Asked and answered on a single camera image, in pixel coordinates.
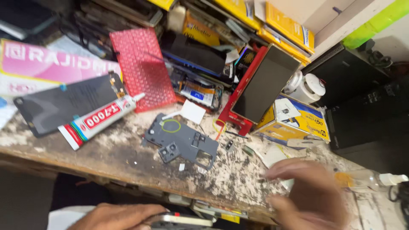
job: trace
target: hand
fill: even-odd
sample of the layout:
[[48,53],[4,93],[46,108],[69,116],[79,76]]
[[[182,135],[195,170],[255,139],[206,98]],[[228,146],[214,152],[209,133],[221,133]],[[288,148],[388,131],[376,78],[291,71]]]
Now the hand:
[[321,164],[298,158],[275,163],[268,179],[295,179],[289,198],[270,195],[266,201],[276,209],[277,221],[286,230],[342,230],[348,213],[334,176]]
[[167,210],[160,205],[111,205],[102,203],[68,230],[142,230],[146,218]]

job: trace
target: red bubble wrap pouch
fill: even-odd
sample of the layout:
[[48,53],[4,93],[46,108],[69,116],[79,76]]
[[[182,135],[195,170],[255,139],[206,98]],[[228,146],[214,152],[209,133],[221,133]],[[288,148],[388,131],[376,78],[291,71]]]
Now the red bubble wrap pouch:
[[136,113],[175,103],[176,96],[153,28],[130,29],[110,34],[128,93],[146,96]]

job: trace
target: t-7000 glue tube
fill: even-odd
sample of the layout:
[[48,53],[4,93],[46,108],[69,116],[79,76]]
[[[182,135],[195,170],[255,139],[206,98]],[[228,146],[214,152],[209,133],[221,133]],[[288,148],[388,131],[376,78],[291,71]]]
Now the t-7000 glue tube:
[[125,114],[134,110],[136,102],[144,96],[144,93],[138,94],[135,97],[125,95],[66,125],[59,126],[58,129],[71,147],[77,150],[84,142],[101,132],[101,130],[104,130]]

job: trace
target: wooden workbench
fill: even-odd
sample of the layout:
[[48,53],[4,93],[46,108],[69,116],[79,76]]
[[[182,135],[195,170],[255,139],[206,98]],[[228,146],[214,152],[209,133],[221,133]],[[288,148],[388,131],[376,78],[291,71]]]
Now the wooden workbench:
[[[287,191],[280,181],[262,180],[260,174],[267,168],[259,157],[248,156],[241,150],[244,144],[249,144],[260,154],[264,154],[273,143],[250,135],[249,140],[246,140],[227,133],[222,134],[214,166],[206,174],[199,173],[197,166],[182,158],[164,164],[156,147],[141,146],[142,134],[158,113],[169,114],[181,107],[175,104],[145,113],[131,113],[77,151],[72,150],[59,132],[35,138],[22,116],[17,113],[0,131],[0,161],[20,164],[34,170],[77,174],[99,182],[114,181],[123,185],[154,188],[206,201],[214,206],[238,208],[248,211],[250,215],[274,216],[265,203],[266,195],[286,194]],[[212,127],[212,122],[217,116],[206,114],[201,122],[203,130],[180,116],[175,118],[215,139],[217,132]],[[223,147],[230,139],[234,140],[235,150],[227,153]],[[331,153],[327,145],[301,151],[282,147],[282,151],[289,157],[306,157],[320,161],[326,164],[329,170],[361,168]],[[180,163],[186,164],[185,171],[179,171]],[[356,213],[356,209],[352,204],[350,210]]]

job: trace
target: yellow rubber band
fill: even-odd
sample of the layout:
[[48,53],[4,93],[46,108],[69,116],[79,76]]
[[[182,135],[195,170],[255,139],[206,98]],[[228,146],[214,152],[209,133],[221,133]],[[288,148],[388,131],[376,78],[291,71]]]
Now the yellow rubber band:
[[[166,122],[176,122],[176,123],[179,124],[179,128],[176,129],[175,131],[165,130],[165,129],[163,128],[163,126],[165,125]],[[167,132],[167,133],[176,133],[177,131],[180,130],[180,127],[181,127],[181,126],[180,126],[180,123],[179,123],[177,120],[175,120],[175,119],[166,119],[166,120],[164,120],[163,123],[162,123],[162,130],[165,131],[165,132]]]
[[[223,125],[225,125],[225,126],[222,128],[222,130],[217,130],[216,126],[214,125],[214,124],[216,123],[216,121],[220,121],[220,122],[223,123]],[[227,130],[226,123],[225,123],[224,121],[220,120],[220,119],[213,119],[213,128],[214,128],[218,133],[221,133],[221,134],[225,133],[226,130]]]

